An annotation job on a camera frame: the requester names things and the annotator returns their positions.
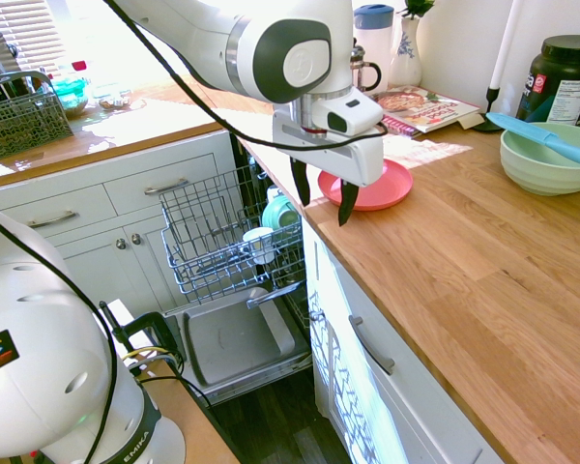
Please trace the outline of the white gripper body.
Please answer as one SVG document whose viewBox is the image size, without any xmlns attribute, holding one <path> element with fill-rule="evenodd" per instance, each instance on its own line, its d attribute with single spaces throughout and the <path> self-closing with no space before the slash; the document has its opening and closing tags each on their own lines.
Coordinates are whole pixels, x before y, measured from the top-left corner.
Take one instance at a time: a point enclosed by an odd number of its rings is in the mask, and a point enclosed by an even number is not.
<svg viewBox="0 0 580 464">
<path fill-rule="evenodd" d="M 272 141 L 284 145 L 279 151 L 313 165 L 355 186 L 366 187 L 382 175 L 384 159 L 382 137 L 376 129 L 366 134 L 373 138 L 351 142 L 353 136 L 328 131 L 315 135 L 303 130 L 291 119 L 288 104 L 275 105 Z"/>
</svg>

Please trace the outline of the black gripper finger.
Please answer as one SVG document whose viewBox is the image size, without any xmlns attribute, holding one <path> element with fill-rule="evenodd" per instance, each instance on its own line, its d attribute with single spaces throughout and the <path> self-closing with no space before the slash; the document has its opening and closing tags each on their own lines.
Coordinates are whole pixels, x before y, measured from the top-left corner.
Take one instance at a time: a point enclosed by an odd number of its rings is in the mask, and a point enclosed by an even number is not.
<svg viewBox="0 0 580 464">
<path fill-rule="evenodd" d="M 341 181 L 340 194 L 341 201 L 338 207 L 337 220 L 338 225 L 343 226 L 352 215 L 355 203 L 359 195 L 360 187 L 351 184 L 345 180 Z"/>
<path fill-rule="evenodd" d="M 297 193 L 303 206 L 310 203 L 310 185 L 306 174 L 306 164 L 299 159 L 290 159 L 291 172 Z"/>
</svg>

